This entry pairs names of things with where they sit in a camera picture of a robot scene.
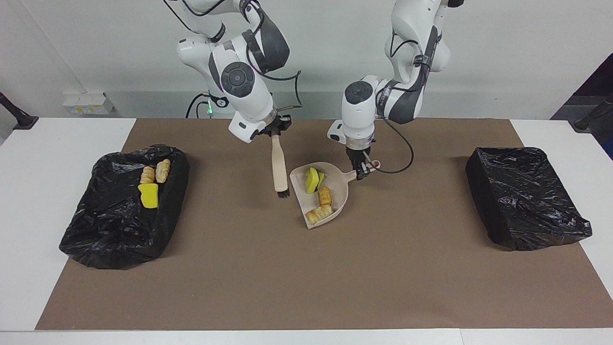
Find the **black trash bag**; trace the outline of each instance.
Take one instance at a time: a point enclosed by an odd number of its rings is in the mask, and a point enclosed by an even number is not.
[[[140,175],[166,158],[170,174],[159,184],[159,207],[145,209]],[[188,179],[185,154],[166,145],[100,158],[59,249],[95,268],[122,269],[159,258],[177,225]]]
[[[468,182],[489,238],[512,250],[571,244],[592,235],[540,149],[477,148]]]

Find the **white dustpan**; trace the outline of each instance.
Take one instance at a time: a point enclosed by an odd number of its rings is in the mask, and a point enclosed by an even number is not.
[[[373,161],[373,164],[376,167],[381,165],[379,161]],[[315,168],[320,173],[324,173],[326,175],[321,186],[330,188],[330,191],[332,192],[332,215],[321,222],[316,223],[315,225],[311,225],[305,216],[307,212],[319,207],[319,197],[317,192],[314,194],[308,194],[305,188],[305,181],[307,180],[309,168]],[[347,173],[342,172],[335,165],[322,161],[295,168],[289,175],[289,179],[292,181],[292,185],[294,186],[294,191],[296,197],[298,198],[298,203],[300,204],[302,216],[306,222],[306,227],[309,229],[316,228],[336,218],[347,203],[347,198],[349,197],[349,183],[356,178],[357,174],[355,171]]]

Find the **table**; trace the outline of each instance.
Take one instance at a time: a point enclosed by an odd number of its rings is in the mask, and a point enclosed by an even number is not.
[[[608,344],[613,339],[613,329],[31,332],[66,262],[56,243],[91,166],[100,156],[121,150],[134,122],[43,118],[0,147],[0,343]],[[596,235],[582,246],[611,295],[613,215],[607,207],[613,201],[613,163],[589,134],[576,134],[566,122],[512,124],[526,146],[549,155],[578,210],[592,221]],[[28,217],[28,210],[36,216]],[[24,244],[29,250],[19,251]]]

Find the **black pole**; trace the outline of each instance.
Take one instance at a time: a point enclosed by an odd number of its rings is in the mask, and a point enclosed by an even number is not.
[[[613,107],[613,93],[610,94],[604,100],[604,102],[600,103],[597,107],[594,108],[594,110],[587,114],[587,116],[585,116],[581,120],[577,120],[572,123],[573,128],[575,129],[575,131],[578,132],[588,131],[588,128],[590,127],[590,122],[610,113],[612,110],[610,109],[611,107]]]
[[[0,92],[0,104],[8,110],[17,119],[17,124],[13,127],[14,130],[29,130],[38,121],[38,116],[30,116],[25,111],[19,109],[11,101],[9,101],[3,93]]]

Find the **blue object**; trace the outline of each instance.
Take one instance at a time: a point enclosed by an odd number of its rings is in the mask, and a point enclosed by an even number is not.
[[[609,157],[613,159],[613,139],[607,140],[603,145],[603,149],[609,154]]]

